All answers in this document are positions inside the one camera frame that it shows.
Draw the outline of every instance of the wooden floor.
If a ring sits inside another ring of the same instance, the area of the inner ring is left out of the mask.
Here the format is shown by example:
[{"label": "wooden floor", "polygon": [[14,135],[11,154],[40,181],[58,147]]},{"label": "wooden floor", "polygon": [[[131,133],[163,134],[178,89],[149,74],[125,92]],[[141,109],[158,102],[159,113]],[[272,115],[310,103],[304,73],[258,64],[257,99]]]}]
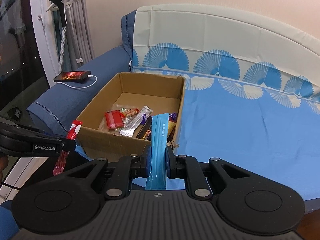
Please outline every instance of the wooden floor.
[{"label": "wooden floor", "polygon": [[298,227],[298,233],[305,240],[320,240],[320,210],[303,217]]}]

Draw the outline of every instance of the smartphone screen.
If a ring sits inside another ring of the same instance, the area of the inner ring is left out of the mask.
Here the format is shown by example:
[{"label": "smartphone screen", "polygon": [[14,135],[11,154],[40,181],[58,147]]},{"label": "smartphone screen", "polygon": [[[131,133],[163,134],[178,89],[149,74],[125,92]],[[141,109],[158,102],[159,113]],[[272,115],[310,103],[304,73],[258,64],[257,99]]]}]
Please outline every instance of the smartphone screen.
[{"label": "smartphone screen", "polygon": [[53,81],[54,82],[83,82],[88,75],[90,75],[90,71],[71,71],[71,72],[62,72],[58,76],[56,76]]}]

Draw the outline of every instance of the teal curtain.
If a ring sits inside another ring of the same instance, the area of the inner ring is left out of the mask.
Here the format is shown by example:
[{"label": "teal curtain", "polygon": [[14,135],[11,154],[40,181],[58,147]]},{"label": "teal curtain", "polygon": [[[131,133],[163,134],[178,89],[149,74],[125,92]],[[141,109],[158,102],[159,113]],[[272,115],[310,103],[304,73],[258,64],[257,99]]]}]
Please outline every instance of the teal curtain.
[{"label": "teal curtain", "polygon": [[[62,25],[61,25],[59,11],[52,12],[52,15],[53,15],[53,24],[54,24],[55,33],[56,33],[56,44],[58,49],[58,55],[60,57]],[[72,71],[67,39],[66,39],[65,48],[64,48],[62,71]]]}]

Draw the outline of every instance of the ribbed black surface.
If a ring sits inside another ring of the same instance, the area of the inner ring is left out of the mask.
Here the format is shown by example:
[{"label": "ribbed black surface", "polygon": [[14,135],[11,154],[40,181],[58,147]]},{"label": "ribbed black surface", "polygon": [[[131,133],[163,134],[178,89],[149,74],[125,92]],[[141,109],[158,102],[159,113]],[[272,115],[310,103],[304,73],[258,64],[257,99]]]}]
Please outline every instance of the ribbed black surface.
[{"label": "ribbed black surface", "polygon": [[209,202],[191,199],[184,190],[133,190],[123,200],[107,202],[98,217],[76,231],[44,236],[22,229],[12,239],[301,240],[302,238],[294,232],[281,236],[253,236],[240,232],[226,224]]}]

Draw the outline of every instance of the red and white stick packet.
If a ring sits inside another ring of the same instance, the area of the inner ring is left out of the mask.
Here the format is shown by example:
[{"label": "red and white stick packet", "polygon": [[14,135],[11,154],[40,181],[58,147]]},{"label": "red and white stick packet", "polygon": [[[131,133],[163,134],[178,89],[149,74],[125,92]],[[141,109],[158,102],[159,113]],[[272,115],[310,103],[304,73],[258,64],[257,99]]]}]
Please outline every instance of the red and white stick packet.
[{"label": "red and white stick packet", "polygon": [[[67,134],[67,139],[75,140],[77,137],[77,134],[79,133],[79,130],[81,128],[83,122],[81,121],[73,121],[70,131]],[[56,176],[58,174],[63,173],[64,167],[66,166],[67,157],[69,155],[69,152],[61,151],[60,156],[56,162],[56,165],[53,169],[53,175]]]}]

